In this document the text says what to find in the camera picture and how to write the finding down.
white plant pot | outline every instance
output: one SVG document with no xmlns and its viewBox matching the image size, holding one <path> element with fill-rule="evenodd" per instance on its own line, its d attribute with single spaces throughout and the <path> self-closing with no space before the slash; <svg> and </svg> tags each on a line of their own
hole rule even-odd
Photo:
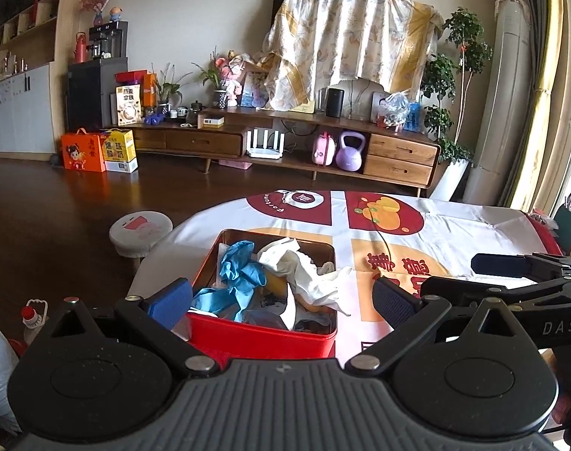
<svg viewBox="0 0 571 451">
<path fill-rule="evenodd" d="M 453 193 L 459 186 L 459 182 L 463 178 L 463 174 L 467 169 L 469 161 L 467 159 L 462 159 L 456 163 L 451 163 L 447 166 L 442 178 L 436 185 L 436 188 L 430 195 L 430 200 L 443 200 L 445 202 L 450 201 Z"/>
</svg>

dark wood floor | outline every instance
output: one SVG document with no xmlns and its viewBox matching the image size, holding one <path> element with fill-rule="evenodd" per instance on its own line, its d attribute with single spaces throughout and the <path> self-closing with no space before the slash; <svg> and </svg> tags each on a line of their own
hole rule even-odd
<svg viewBox="0 0 571 451">
<path fill-rule="evenodd" d="M 20 308 L 30 298 L 50 309 L 76 296 L 111 306 L 133 279 L 108 232 L 121 216 L 157 210 L 177 226 L 214 205 L 278 189 L 364 190 L 413 195 L 413 189 L 254 165 L 248 171 L 195 158 L 140 155 L 139 170 L 86 173 L 45 163 L 0 160 L 0 329 L 22 339 Z"/>
</svg>

gray curtain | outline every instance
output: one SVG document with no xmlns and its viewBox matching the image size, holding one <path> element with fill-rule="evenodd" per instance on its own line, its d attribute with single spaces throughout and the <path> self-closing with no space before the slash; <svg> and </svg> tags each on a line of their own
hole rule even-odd
<svg viewBox="0 0 571 451">
<path fill-rule="evenodd" d="M 516 185 L 518 184 L 519 170 L 523 162 L 527 160 L 525 157 L 525 148 L 534 119 L 537 77 L 542 69 L 545 55 L 548 0 L 528 0 L 528 6 L 530 7 L 530 47 L 532 50 L 532 88 L 530 91 L 530 104 L 525 118 L 524 132 L 522 134 L 521 143 L 519 144 L 518 154 L 515 156 L 509 179 L 504 187 L 501 199 L 498 202 L 499 207 L 509 207 L 513 191 L 515 191 Z"/>
</svg>

red thermos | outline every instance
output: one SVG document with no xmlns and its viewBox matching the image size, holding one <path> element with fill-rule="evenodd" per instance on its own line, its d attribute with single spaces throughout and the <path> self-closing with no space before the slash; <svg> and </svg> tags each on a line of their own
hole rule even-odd
<svg viewBox="0 0 571 451">
<path fill-rule="evenodd" d="M 74 48 L 74 62 L 85 62 L 87 60 L 87 42 L 85 32 L 77 34 L 77 46 Z"/>
</svg>

ribbed gray surface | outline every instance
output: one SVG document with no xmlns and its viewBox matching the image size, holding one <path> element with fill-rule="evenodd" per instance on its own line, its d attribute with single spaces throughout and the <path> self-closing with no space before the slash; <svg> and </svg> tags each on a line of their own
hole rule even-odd
<svg viewBox="0 0 571 451">
<path fill-rule="evenodd" d="M 100 444 L 29 435 L 17 451 L 459 451 L 554 450 L 539 435 L 500 444 L 464 443 L 422 428 L 379 381 L 343 373 L 336 360 L 245 361 L 188 382 L 154 423 Z"/>
</svg>

